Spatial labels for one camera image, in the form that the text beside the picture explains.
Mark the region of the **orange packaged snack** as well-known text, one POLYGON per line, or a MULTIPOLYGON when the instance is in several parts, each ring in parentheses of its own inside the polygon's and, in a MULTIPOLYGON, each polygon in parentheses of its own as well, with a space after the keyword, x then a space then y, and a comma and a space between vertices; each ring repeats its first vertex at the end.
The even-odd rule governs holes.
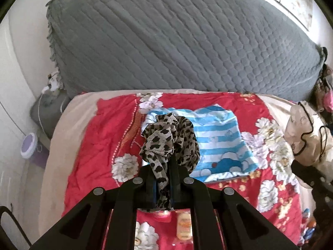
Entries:
POLYGON ((191 213, 189 210, 179 210, 177 213, 176 237, 180 241, 190 241, 193 238, 191 213))

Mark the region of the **leopard print scrunchie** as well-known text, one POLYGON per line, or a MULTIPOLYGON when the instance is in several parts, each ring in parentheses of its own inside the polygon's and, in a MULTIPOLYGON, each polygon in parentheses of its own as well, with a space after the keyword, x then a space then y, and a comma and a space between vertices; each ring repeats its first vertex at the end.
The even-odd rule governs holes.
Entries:
POLYGON ((158 184, 157 204, 147 211, 172 210, 168 162, 175 162, 191 173, 200 159, 199 144, 192 122, 173 113, 157 115, 156 122, 148 124, 142 132, 146 139, 140 150, 142 160, 147 162, 158 184))

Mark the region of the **blue striped cartoon cloth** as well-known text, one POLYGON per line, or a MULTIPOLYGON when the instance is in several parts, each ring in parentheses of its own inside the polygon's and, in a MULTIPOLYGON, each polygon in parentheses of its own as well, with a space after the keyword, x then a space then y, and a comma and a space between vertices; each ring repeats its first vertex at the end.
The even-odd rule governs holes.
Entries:
POLYGON ((213 182, 249 175, 259 167, 259 160, 241 136, 236 115, 218 104, 195 111, 175 108, 150 110, 141 129, 156 122, 158 115, 170 112, 187 118, 194 126, 200 160, 191 177, 202 182, 213 182))

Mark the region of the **red floral bed sheet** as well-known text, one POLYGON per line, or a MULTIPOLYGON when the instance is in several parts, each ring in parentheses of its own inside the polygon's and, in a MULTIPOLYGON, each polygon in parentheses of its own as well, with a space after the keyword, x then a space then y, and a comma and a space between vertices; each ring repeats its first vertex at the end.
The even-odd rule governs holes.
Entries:
MULTIPOLYGON (((148 111, 157 108, 195 111, 215 104, 236 115, 241 136, 259 160, 259 167, 249 175, 203 183, 216 190, 233 188, 298 249, 301 234, 300 190, 291 170, 292 151, 267 106, 252 94, 153 92, 98 100, 97 112, 88 123, 74 168, 68 177, 65 212, 69 212, 92 189, 114 189, 138 177, 143 166, 150 166, 139 154, 146 140, 141 127, 148 111)), ((188 209, 147 211, 157 204, 157 181, 155 189, 157 198, 152 205, 138 209, 134 248, 193 249, 193 238, 180 241, 176 237, 176 212, 188 209)))

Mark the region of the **purple white round lamp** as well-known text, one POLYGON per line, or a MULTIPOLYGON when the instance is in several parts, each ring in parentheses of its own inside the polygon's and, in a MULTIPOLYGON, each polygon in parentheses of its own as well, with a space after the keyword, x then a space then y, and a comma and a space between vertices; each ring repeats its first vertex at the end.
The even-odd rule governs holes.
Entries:
POLYGON ((24 159, 30 159, 38 145, 38 138, 35 133, 29 133, 25 136, 21 145, 21 156, 24 159))

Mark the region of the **white charger plug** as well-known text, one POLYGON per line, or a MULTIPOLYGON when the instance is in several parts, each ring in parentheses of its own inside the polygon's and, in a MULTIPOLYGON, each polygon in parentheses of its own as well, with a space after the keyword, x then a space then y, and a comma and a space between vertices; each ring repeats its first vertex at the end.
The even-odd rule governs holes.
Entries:
POLYGON ((56 70, 48 75, 47 85, 42 89, 42 94, 53 93, 58 90, 62 90, 64 84, 62 82, 62 77, 59 70, 56 70))

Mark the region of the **pile of colourful clothes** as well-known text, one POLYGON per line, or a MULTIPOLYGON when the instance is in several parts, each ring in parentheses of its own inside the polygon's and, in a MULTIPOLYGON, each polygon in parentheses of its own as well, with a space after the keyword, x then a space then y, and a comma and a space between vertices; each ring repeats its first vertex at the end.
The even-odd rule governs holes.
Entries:
POLYGON ((319 78, 315 83, 312 102, 315 110, 326 121, 326 124, 332 124, 332 68, 327 64, 323 65, 319 78))

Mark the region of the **grey quilted headboard cover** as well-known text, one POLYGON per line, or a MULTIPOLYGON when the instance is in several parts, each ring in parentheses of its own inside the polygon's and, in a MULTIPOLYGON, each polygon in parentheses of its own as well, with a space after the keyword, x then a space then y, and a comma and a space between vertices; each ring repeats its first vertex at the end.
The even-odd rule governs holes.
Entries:
POLYGON ((50 0, 46 16, 71 97, 195 89, 306 100, 326 59, 264 0, 50 0))

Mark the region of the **beige drawstring bag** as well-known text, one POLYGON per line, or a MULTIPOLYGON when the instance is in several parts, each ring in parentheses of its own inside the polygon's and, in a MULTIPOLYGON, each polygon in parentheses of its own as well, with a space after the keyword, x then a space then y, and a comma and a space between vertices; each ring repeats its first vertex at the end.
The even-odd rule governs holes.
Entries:
POLYGON ((307 102, 291 107, 285 140, 296 161, 313 166, 325 176, 332 176, 332 134, 307 102))

